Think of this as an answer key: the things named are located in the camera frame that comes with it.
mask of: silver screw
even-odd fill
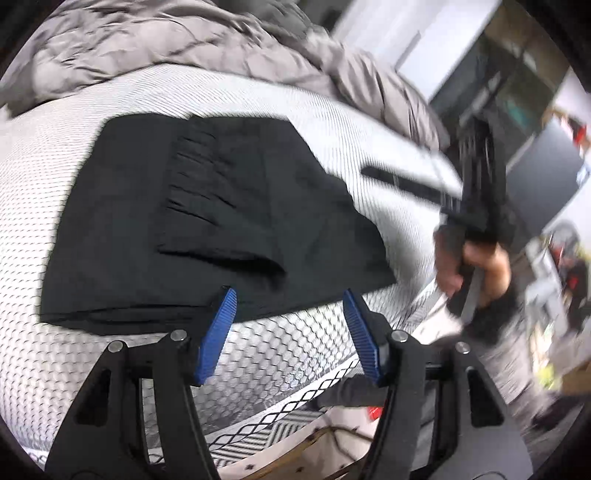
[[[111,353],[120,352],[122,348],[123,342],[121,340],[115,340],[114,342],[111,342],[108,346],[109,352]]]
[[[460,353],[466,354],[470,351],[470,345],[466,342],[458,342],[456,343],[456,350]]]
[[[174,330],[170,334],[170,339],[173,342],[181,342],[187,338],[187,332],[185,330]]]
[[[392,332],[392,340],[404,343],[408,340],[408,334],[404,330],[394,330]]]

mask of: person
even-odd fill
[[[434,234],[436,281],[441,291],[452,298],[462,288],[464,279],[457,273],[460,259],[446,249],[444,229],[445,226]],[[440,338],[433,345],[454,345],[458,341],[470,345],[507,403],[536,468],[566,433],[567,427],[560,432],[552,430],[568,411],[554,411],[554,396],[533,378],[528,335],[506,250],[500,245],[466,242],[462,256],[465,264],[481,267],[485,272],[478,308],[472,322],[459,335]],[[459,316],[450,302],[447,305],[452,314]],[[427,463],[435,394],[435,389],[428,385],[415,453],[416,468]],[[309,408],[381,406],[385,397],[385,388],[374,386],[364,375],[354,375],[322,392],[309,402]]]

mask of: black sleeve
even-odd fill
[[[447,306],[451,314],[460,316],[461,305],[448,302]],[[477,309],[472,322],[464,327],[463,333],[484,344],[494,345],[498,343],[504,327],[512,323],[518,315],[517,291],[511,284],[500,299],[493,301],[488,307]]]

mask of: human hand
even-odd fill
[[[436,281],[439,288],[449,298],[462,288],[464,278],[457,272],[460,259],[445,248],[441,229],[433,235],[435,240]],[[486,307],[501,298],[511,283],[511,266],[508,253],[499,245],[466,242],[462,249],[466,265],[480,267],[485,272],[479,307]]]

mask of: blue gripper pad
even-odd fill
[[[223,344],[226,342],[226,337],[236,316],[237,306],[236,291],[229,288],[199,347],[199,358],[194,375],[199,385],[203,385],[216,369]]]
[[[367,325],[371,312],[363,298],[350,290],[343,295],[343,313],[353,339],[363,373],[375,384],[382,378],[380,368],[379,346]]]

